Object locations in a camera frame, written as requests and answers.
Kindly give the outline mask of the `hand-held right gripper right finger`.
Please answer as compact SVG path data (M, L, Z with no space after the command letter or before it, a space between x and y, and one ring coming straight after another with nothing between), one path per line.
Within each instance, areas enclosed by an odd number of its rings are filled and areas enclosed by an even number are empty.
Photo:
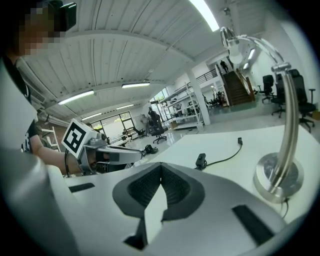
M286 224L235 182L174 164L155 165L166 193L154 256L271 256Z

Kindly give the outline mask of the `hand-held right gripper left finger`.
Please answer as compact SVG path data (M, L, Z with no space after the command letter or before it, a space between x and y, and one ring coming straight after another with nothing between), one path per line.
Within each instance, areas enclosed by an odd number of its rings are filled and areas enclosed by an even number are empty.
M113 198L114 187L122 180L141 174L159 163L147 163L116 172L63 178L59 169L48 166L53 201L62 214L66 232L55 244L62 256L161 256L162 244L154 240L137 249L125 240L138 232L140 219L124 214Z

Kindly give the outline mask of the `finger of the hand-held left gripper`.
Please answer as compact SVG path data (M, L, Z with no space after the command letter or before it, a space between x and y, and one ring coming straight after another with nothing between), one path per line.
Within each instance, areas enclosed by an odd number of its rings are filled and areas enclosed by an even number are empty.
M143 152L121 146L103 146L96 150L96 163L110 165L132 164L143 158Z

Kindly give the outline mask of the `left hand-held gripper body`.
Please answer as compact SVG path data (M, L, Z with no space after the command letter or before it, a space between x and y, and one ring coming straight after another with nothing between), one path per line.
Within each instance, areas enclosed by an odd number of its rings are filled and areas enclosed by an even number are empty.
M107 145L106 136L92 127L72 119L62 138L65 147L64 166L66 174L95 174L97 165L96 150Z

